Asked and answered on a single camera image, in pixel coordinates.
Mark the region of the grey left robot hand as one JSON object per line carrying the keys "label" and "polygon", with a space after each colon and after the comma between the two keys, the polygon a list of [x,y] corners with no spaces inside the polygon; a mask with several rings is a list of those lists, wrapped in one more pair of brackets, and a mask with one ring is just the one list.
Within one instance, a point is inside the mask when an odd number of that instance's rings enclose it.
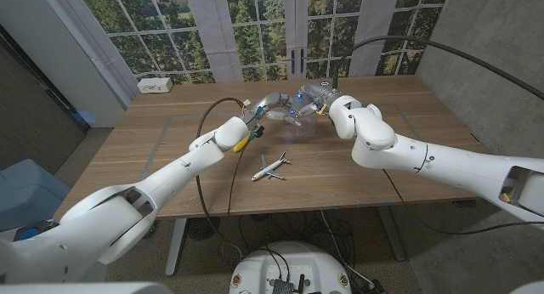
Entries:
{"label": "grey left robot hand", "polygon": [[292,98],[285,93],[270,93],[257,103],[249,104],[243,112],[243,121],[249,130],[260,127],[258,121],[266,116],[273,121],[285,121],[295,127],[303,124],[299,120],[299,112],[292,105]]}

